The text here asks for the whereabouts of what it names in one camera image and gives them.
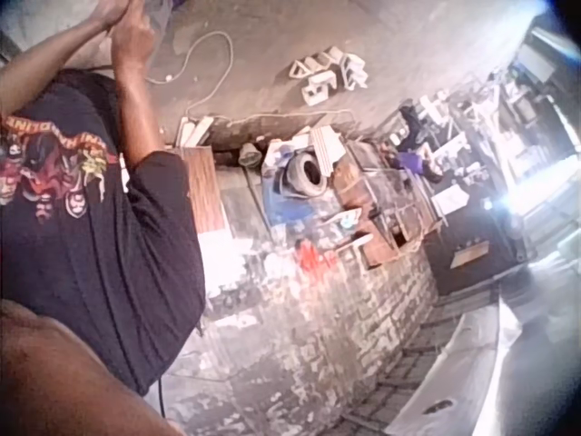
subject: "hand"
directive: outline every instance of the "hand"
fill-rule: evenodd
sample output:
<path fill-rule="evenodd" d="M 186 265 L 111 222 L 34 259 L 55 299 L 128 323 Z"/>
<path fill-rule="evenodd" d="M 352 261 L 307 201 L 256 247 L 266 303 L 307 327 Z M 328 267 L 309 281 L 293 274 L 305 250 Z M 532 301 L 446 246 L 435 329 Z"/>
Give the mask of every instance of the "hand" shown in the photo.
<path fill-rule="evenodd" d="M 111 27 L 121 20 L 128 5 L 129 0 L 98 0 L 90 19 L 99 21 L 106 28 Z"/>
<path fill-rule="evenodd" d="M 153 52 L 155 33 L 149 16 L 143 15 L 143 0 L 129 0 L 129 7 L 113 30 L 113 70 L 115 76 L 143 77 Z"/>

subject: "tire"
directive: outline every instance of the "tire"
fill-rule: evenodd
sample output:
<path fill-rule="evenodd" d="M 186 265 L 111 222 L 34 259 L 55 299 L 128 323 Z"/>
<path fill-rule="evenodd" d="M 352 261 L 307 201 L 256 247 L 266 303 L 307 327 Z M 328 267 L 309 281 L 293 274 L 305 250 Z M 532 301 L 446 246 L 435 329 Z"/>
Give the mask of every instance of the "tire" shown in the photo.
<path fill-rule="evenodd" d="M 301 153 L 290 159 L 287 165 L 287 180 L 298 193 L 318 197 L 327 190 L 327 177 L 320 173 L 315 156 Z"/>

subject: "black t-shirt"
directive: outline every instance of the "black t-shirt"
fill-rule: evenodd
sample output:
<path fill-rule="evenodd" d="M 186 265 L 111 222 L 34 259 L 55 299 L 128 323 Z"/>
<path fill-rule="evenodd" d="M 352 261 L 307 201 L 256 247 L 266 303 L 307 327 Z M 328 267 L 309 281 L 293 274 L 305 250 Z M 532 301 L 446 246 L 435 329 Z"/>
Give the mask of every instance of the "black t-shirt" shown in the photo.
<path fill-rule="evenodd" d="M 123 192 L 112 96 L 110 79 L 66 72 L 3 120 L 1 290 L 144 395 L 202 315 L 202 257 L 179 156 L 150 154 Z"/>

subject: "graphic print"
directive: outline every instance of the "graphic print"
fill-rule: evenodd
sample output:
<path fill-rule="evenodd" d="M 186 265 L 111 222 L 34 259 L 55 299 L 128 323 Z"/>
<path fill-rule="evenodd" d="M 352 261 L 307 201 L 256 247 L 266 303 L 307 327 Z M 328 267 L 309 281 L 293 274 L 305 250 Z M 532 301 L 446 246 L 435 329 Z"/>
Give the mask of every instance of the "graphic print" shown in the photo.
<path fill-rule="evenodd" d="M 80 218 L 87 211 L 84 187 L 98 183 L 103 201 L 107 165 L 117 163 L 94 134 L 69 138 L 53 123 L 8 116 L 0 136 L 0 207 L 21 194 L 36 204 L 40 222 L 53 215 L 57 201 Z"/>

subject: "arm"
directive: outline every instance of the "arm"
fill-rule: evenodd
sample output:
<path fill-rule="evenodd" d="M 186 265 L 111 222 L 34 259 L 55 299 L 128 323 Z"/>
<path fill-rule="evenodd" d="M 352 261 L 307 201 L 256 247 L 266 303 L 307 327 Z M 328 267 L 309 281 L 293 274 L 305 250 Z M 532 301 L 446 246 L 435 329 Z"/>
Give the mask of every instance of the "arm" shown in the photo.
<path fill-rule="evenodd" d="M 51 36 L 0 70 L 1 117 L 5 118 L 34 100 L 79 48 L 123 16 L 127 2 L 100 0 L 91 16 L 82 23 Z"/>
<path fill-rule="evenodd" d="M 163 150 L 163 140 L 145 82 L 154 33 L 143 15 L 143 0 L 131 0 L 113 32 L 113 69 L 121 110 L 123 154 L 130 167 Z"/>

